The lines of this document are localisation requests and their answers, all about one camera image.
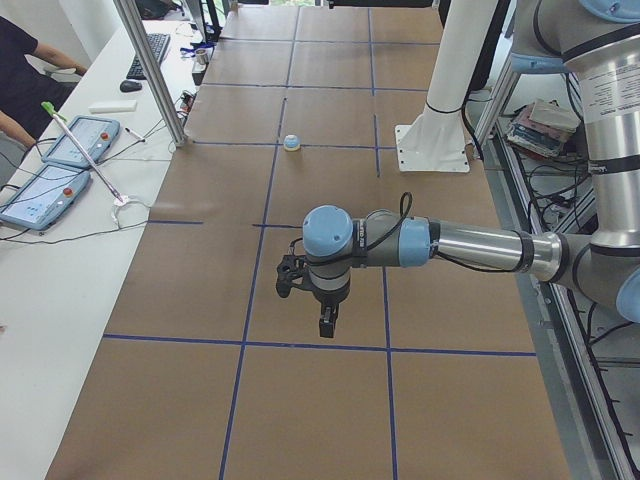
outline metal pole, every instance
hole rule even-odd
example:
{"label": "metal pole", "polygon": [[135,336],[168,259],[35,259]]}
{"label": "metal pole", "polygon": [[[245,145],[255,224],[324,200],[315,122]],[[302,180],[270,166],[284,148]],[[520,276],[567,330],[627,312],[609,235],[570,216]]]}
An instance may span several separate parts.
{"label": "metal pole", "polygon": [[85,158],[85,160],[89,162],[89,165],[91,166],[91,168],[93,168],[93,170],[98,174],[98,177],[100,177],[100,180],[102,180],[102,182],[107,186],[111,194],[114,197],[116,197],[116,199],[119,200],[121,203],[124,203],[124,198],[122,197],[120,192],[118,192],[116,187],[114,187],[113,184],[109,180],[107,180],[107,178],[102,174],[102,172],[98,168],[98,165],[96,165],[96,162],[93,161],[93,158],[91,158],[91,155],[89,155],[89,153],[85,150],[85,148],[78,141],[76,136],[73,133],[71,133],[71,130],[69,130],[69,127],[67,127],[67,125],[64,123],[64,120],[60,118],[60,115],[57,112],[55,112],[52,114],[52,117],[56,121],[58,126],[60,126],[60,128],[62,129],[64,134],[67,136],[67,138],[71,140],[71,142],[76,146],[76,148]]}
{"label": "metal pole", "polygon": [[133,48],[140,59],[145,76],[149,81],[151,92],[153,92],[156,104],[169,129],[171,138],[173,138],[176,147],[181,147],[186,141],[186,135],[176,115],[167,84],[160,72],[160,65],[151,51],[151,46],[147,40],[147,32],[138,13],[138,7],[136,7],[133,0],[113,0],[113,3],[118,10],[124,27],[127,29],[129,38],[131,38]]}
{"label": "metal pole", "polygon": [[497,5],[451,2],[424,111],[395,129],[400,171],[469,171],[459,111]]}
{"label": "metal pole", "polygon": [[507,55],[504,65],[502,65],[500,76],[491,92],[492,100],[482,111],[482,115],[476,126],[476,137],[480,145],[483,145],[489,138],[491,130],[498,121],[500,114],[504,111],[519,79],[520,74],[511,69],[511,55],[509,54]]}

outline keyboard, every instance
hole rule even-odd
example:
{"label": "keyboard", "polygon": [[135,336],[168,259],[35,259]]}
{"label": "keyboard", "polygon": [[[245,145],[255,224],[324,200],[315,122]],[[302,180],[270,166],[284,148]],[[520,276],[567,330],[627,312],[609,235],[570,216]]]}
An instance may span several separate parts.
{"label": "keyboard", "polygon": [[[153,56],[156,57],[158,64],[162,63],[164,60],[164,55],[167,53],[167,48],[169,48],[169,41],[171,40],[171,35],[166,33],[147,33],[147,39],[149,40],[149,45],[151,45],[151,51],[153,52]],[[127,78],[130,80],[145,80],[144,71],[142,70],[142,65],[140,64],[140,60],[136,55],[131,62],[131,68],[129,68],[129,73],[127,73]]]}

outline chair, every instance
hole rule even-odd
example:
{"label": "chair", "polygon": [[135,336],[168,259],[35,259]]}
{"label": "chair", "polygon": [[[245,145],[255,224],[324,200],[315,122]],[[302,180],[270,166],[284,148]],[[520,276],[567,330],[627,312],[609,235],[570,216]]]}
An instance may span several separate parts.
{"label": "chair", "polygon": [[0,185],[7,183],[13,176],[26,150],[20,142],[0,132]]}
{"label": "chair", "polygon": [[75,68],[58,68],[53,65],[43,65],[42,70],[47,77],[51,77],[58,83],[74,88],[80,81]]}

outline person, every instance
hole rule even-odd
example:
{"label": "person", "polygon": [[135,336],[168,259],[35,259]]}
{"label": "person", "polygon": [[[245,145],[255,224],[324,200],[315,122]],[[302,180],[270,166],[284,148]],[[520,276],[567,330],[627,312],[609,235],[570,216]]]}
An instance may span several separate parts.
{"label": "person", "polygon": [[0,17],[0,130],[30,148],[51,121],[40,104],[49,101],[58,109],[71,89],[39,73],[25,55],[58,68],[74,68],[78,75],[87,69]]}

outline person's arm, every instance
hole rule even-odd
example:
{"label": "person's arm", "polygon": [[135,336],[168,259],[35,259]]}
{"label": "person's arm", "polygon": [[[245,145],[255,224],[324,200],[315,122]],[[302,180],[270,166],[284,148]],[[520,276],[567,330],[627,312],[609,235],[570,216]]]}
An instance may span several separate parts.
{"label": "person's arm", "polygon": [[38,42],[38,46],[33,51],[32,55],[59,68],[75,68],[78,75],[84,75],[87,73],[87,69],[85,67],[80,65],[71,57],[62,53],[57,48],[47,45],[46,43]]}
{"label": "person's arm", "polygon": [[35,138],[29,135],[18,122],[2,110],[0,110],[0,130],[27,148],[31,148],[36,143]]}

